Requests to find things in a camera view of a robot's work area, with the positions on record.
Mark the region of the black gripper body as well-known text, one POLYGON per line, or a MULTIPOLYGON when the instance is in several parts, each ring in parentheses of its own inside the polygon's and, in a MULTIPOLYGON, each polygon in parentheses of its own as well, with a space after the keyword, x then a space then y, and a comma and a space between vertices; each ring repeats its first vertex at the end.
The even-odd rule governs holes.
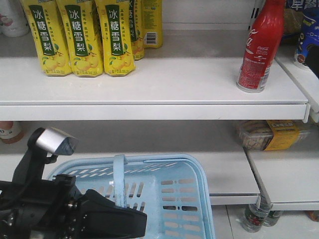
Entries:
POLYGON ((0 183, 2 239, 73 239, 80 191, 76 177, 59 174, 28 185, 0 183))

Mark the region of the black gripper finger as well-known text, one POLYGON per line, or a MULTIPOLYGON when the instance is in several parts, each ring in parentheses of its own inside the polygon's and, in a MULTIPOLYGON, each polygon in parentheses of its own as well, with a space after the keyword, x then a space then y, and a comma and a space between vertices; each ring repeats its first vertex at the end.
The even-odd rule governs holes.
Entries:
POLYGON ((81 239, 135 239, 146 232, 144 213, 93 212, 83 217, 81 239))
POLYGON ((80 211, 83 215, 93 216, 93 221, 102 221, 106 219, 108 222, 123 223, 146 223, 147 215, 145 213, 117 206, 113 201, 103 197, 94 190, 87 190, 79 199, 80 211))

